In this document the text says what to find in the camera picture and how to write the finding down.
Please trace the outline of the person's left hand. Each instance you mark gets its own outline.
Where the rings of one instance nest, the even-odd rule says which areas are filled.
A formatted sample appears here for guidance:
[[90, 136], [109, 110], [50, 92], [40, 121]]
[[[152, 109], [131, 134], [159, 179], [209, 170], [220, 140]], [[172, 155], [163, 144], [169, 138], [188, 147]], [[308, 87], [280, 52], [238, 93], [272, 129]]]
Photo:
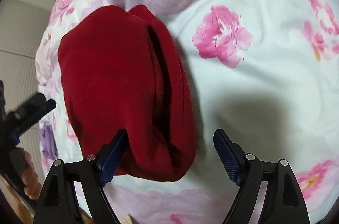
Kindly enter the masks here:
[[24, 191], [31, 200], [37, 200], [40, 196], [42, 185], [39, 182], [39, 177], [35, 172], [35, 166], [32, 162], [31, 155], [28, 152], [24, 153], [24, 160], [26, 168], [21, 176], [23, 184], [25, 185]]

